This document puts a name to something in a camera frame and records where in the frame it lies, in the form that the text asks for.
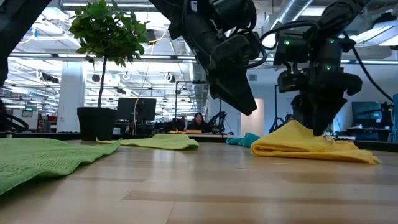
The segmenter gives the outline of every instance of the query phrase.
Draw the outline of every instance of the blue cloth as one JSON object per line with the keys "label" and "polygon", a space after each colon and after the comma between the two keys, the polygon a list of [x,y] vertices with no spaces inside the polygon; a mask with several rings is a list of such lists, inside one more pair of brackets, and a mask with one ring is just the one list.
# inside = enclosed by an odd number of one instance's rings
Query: blue cloth
{"label": "blue cloth", "polygon": [[242,138],[236,138],[236,137],[229,137],[228,139],[226,139],[226,143],[232,145],[239,145],[241,141]]}
{"label": "blue cloth", "polygon": [[243,138],[236,138],[236,137],[228,138],[226,140],[226,143],[231,144],[231,145],[239,145],[239,146],[250,148],[251,144],[253,144],[253,142],[257,141],[259,138],[260,138],[260,136],[257,136],[253,133],[246,133]]}

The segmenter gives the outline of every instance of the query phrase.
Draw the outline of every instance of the monitor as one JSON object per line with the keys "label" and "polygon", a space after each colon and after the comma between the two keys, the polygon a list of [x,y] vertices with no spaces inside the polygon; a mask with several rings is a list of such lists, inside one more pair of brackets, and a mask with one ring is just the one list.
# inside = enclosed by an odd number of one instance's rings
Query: monitor
{"label": "monitor", "polygon": [[381,119],[381,104],[377,102],[352,102],[353,119]]}
{"label": "monitor", "polygon": [[[137,98],[119,98],[117,119],[134,119],[134,105]],[[154,121],[156,99],[140,98],[136,107],[136,121]]]}

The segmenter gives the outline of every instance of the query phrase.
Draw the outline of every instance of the potted plant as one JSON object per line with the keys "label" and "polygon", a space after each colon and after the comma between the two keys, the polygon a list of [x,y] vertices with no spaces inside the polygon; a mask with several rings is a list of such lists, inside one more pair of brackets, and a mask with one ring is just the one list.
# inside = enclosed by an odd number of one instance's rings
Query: potted plant
{"label": "potted plant", "polygon": [[106,63],[126,67],[126,62],[140,59],[144,48],[140,43],[146,43],[146,25],[137,21],[134,12],[119,10],[112,0],[107,5],[105,0],[87,3],[87,6],[75,11],[74,20],[69,31],[79,39],[81,47],[79,54],[93,54],[85,59],[94,65],[96,58],[103,59],[101,88],[99,89],[97,108],[78,108],[81,139],[83,141],[110,140],[116,121],[116,110],[101,108],[104,88]]}

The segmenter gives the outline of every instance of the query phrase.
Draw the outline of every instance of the plant stem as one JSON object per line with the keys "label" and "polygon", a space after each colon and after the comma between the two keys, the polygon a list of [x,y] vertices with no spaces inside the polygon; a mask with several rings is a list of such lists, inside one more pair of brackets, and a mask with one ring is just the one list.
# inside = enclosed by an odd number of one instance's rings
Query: plant stem
{"label": "plant stem", "polygon": [[102,77],[101,77],[101,88],[99,89],[99,97],[98,97],[98,108],[101,108],[101,102],[102,102],[102,92],[104,91],[104,80],[105,80],[105,72],[106,72],[106,61],[108,59],[104,58],[104,63],[102,67]]}

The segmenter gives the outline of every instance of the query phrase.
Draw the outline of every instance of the towel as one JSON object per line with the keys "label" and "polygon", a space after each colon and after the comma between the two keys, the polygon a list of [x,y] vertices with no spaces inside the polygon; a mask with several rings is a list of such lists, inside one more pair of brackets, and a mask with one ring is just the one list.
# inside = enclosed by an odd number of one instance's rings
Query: towel
{"label": "towel", "polygon": [[251,144],[253,144],[253,142],[255,142],[259,138],[260,136],[257,136],[253,133],[246,133],[243,138],[230,137],[226,140],[226,143],[230,145],[239,145],[250,148]]}
{"label": "towel", "polygon": [[324,136],[313,136],[312,130],[297,121],[290,121],[258,139],[251,146],[251,152],[255,156],[380,163],[371,152],[358,149],[352,142],[333,139],[328,142]]}
{"label": "towel", "polygon": [[226,144],[230,144],[230,145],[239,145],[242,146],[240,143],[242,141],[243,138],[238,138],[238,137],[229,137],[228,139],[226,139]]}
{"label": "towel", "polygon": [[[103,144],[112,144],[114,141],[99,141]],[[147,139],[128,139],[121,141],[122,146],[149,147],[155,149],[184,150],[196,149],[199,143],[190,139],[186,134],[156,134]]]}
{"label": "towel", "polygon": [[110,155],[119,146],[82,146],[54,139],[0,139],[0,195],[34,177],[56,177],[72,173],[79,164]]}

